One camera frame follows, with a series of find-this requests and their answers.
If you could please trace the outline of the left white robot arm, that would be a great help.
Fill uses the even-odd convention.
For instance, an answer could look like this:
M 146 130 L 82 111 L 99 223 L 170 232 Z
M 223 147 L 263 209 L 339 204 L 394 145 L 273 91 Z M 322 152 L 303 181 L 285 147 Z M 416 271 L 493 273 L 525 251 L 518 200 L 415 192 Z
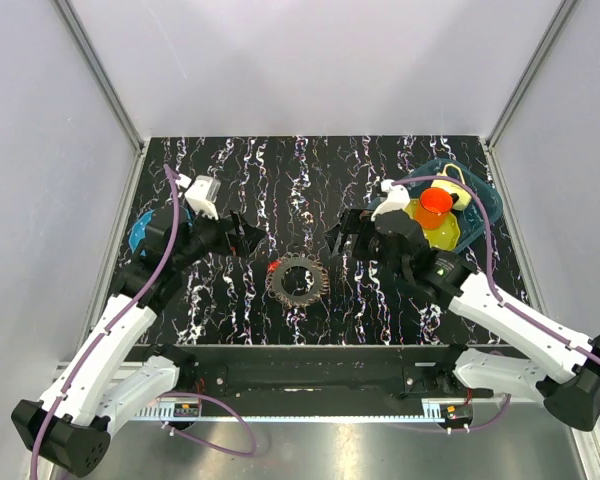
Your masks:
M 232 212 L 206 218 L 188 207 L 162 207 L 132 227 L 132 256 L 94 329 L 58 379 L 37 400 L 21 400 L 11 420 L 31 452 L 29 476 L 45 459 L 82 478 L 101 462 L 114 435 L 154 399 L 197 393 L 195 355 L 172 344 L 150 348 L 142 367 L 110 384 L 139 337 L 183 286 L 185 270 L 213 254 L 244 258 L 265 237 Z

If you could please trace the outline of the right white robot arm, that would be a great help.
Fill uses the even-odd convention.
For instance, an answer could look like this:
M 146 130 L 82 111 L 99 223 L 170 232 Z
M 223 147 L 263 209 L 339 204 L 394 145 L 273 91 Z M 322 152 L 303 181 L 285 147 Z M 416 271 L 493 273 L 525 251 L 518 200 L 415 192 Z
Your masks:
M 346 211 L 325 238 L 332 254 L 354 239 L 352 256 L 374 261 L 409 286 L 413 296 L 447 309 L 498 335 L 518 358 L 455 347 L 434 371 L 446 396 L 488 389 L 538 402 L 563 424 L 589 432 L 600 417 L 600 334 L 565 327 L 501 291 L 459 255 L 429 245 L 404 211 L 374 215 Z

